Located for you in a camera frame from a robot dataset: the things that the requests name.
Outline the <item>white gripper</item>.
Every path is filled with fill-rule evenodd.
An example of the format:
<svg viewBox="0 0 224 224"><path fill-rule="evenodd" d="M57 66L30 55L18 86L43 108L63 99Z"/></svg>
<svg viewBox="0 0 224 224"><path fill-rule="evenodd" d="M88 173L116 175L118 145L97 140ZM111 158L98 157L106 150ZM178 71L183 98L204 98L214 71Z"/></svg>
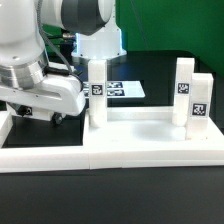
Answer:
<svg viewBox="0 0 224 224"><path fill-rule="evenodd" d="M42 82L28 90L0 83L0 100L57 112L51 119L54 126L62 124L63 114L79 115L86 103L82 83L76 77L53 74L48 74Z"/></svg>

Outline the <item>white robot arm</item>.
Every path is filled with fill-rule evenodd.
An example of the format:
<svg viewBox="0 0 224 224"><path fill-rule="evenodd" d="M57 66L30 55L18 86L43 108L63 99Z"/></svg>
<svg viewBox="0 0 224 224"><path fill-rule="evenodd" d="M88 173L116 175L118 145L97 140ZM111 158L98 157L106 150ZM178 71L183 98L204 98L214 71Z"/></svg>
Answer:
<svg viewBox="0 0 224 224"><path fill-rule="evenodd" d="M109 60L126 51L115 0L0 0L0 100L14 116L59 123L83 111L83 82L67 60L63 69L49 61L44 25L76 34L75 60Z"/></svg>

